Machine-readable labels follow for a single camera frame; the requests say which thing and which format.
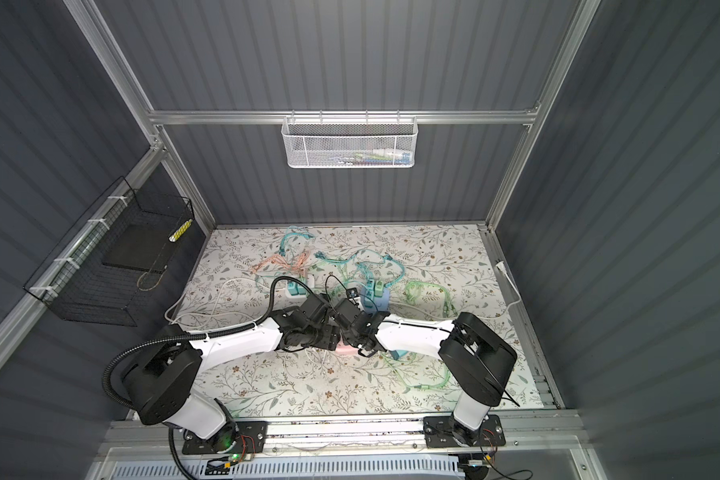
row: white mesh basket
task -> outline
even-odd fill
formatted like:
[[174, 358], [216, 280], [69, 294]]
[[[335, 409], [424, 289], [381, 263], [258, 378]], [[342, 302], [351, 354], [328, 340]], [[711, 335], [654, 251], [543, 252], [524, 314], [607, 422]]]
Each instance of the white mesh basket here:
[[303, 124], [282, 122], [288, 166], [293, 168], [413, 167], [418, 125]]

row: yellow connector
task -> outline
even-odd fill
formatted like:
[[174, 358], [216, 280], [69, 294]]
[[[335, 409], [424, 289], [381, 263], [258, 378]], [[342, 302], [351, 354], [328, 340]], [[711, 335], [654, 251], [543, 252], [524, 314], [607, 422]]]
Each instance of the yellow connector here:
[[170, 240], [172, 242], [175, 242], [176, 240], [178, 240], [179, 237], [182, 236], [184, 234], [184, 232], [186, 232], [186, 229], [190, 228], [190, 225], [192, 225], [191, 218], [189, 220], [187, 220], [186, 222], [184, 222], [184, 225], [180, 226], [178, 230], [173, 232], [173, 235], [169, 236], [168, 240]]

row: black wire basket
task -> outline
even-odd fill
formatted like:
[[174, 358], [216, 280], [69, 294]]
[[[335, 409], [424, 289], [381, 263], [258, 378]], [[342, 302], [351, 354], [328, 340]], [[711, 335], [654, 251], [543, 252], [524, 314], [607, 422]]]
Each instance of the black wire basket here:
[[62, 320], [136, 326], [193, 227], [192, 202], [128, 189], [102, 219], [88, 221], [90, 232], [67, 257], [53, 260], [56, 273], [48, 278], [48, 263], [39, 266], [24, 290]]

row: floral pattern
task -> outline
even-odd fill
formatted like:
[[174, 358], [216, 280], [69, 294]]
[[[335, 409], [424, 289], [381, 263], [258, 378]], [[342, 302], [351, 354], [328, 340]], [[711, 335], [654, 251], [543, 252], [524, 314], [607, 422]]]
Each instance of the floral pattern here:
[[[214, 231], [188, 285], [179, 322], [186, 328], [213, 328], [247, 320], [233, 311], [260, 315], [269, 302], [269, 277], [277, 274], [277, 267], [265, 266], [254, 276], [250, 266], [276, 254], [287, 231], [292, 230]], [[476, 226], [333, 227], [308, 232], [313, 238], [288, 238], [286, 258], [310, 251], [308, 272], [316, 278], [317, 291], [323, 290], [330, 274], [344, 283], [363, 278], [354, 261], [346, 266], [328, 264], [315, 256], [319, 251], [330, 259], [345, 259], [364, 249], [391, 255], [405, 267], [402, 280], [390, 289], [392, 301], [413, 304], [436, 316], [464, 310], [488, 318], [489, 327], [518, 352], [507, 390], [522, 408], [542, 408], [508, 316], [491, 318], [504, 311], [504, 302]], [[358, 262], [364, 260], [377, 280], [389, 282], [400, 274], [399, 267], [378, 255], [362, 252], [356, 257]], [[239, 277], [256, 278], [259, 283], [230, 280]], [[406, 289], [409, 282], [439, 286], [413, 283]], [[337, 285], [330, 280], [328, 288], [336, 294], [342, 290]], [[281, 291], [276, 294], [276, 308], [300, 302]], [[389, 309], [408, 318], [423, 317], [406, 306]], [[194, 312], [228, 313], [210, 317]], [[461, 393], [448, 369], [435, 358], [411, 352], [399, 360], [387, 353], [364, 358], [314, 349], [233, 360], [198, 375], [195, 387], [220, 399], [233, 415], [244, 417], [450, 411]], [[498, 408], [517, 407], [502, 401]]]

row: robotic arm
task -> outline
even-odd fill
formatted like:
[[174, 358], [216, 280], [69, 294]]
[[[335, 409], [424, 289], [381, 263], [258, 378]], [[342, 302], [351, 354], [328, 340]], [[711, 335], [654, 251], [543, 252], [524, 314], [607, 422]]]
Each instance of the robotic arm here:
[[186, 428], [221, 453], [240, 433], [221, 402], [192, 388], [199, 372], [252, 353], [289, 352], [288, 347], [335, 350], [341, 337], [363, 356], [407, 350], [442, 359], [464, 390], [451, 416], [452, 433], [465, 446], [475, 444], [518, 358], [505, 341], [466, 312], [456, 320], [423, 322], [389, 312], [369, 315], [350, 295], [330, 305], [324, 296], [310, 294], [301, 306], [273, 311], [231, 334], [223, 334], [224, 329], [184, 333], [177, 325], [166, 326], [158, 339], [184, 334], [192, 340], [156, 340], [140, 349], [120, 378], [142, 423]]

